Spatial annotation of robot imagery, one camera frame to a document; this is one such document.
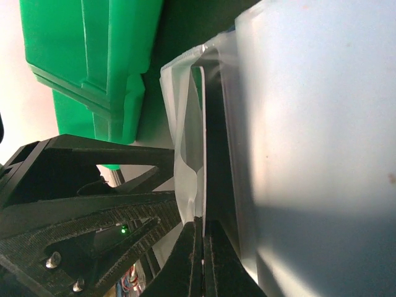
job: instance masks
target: green bin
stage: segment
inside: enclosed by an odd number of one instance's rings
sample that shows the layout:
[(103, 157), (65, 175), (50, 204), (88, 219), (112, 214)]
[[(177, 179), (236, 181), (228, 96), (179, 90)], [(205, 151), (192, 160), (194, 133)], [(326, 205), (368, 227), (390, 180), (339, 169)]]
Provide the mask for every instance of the green bin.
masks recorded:
[(20, 0), (26, 60), (54, 90), (60, 133), (135, 140), (141, 74), (150, 65), (162, 2)]

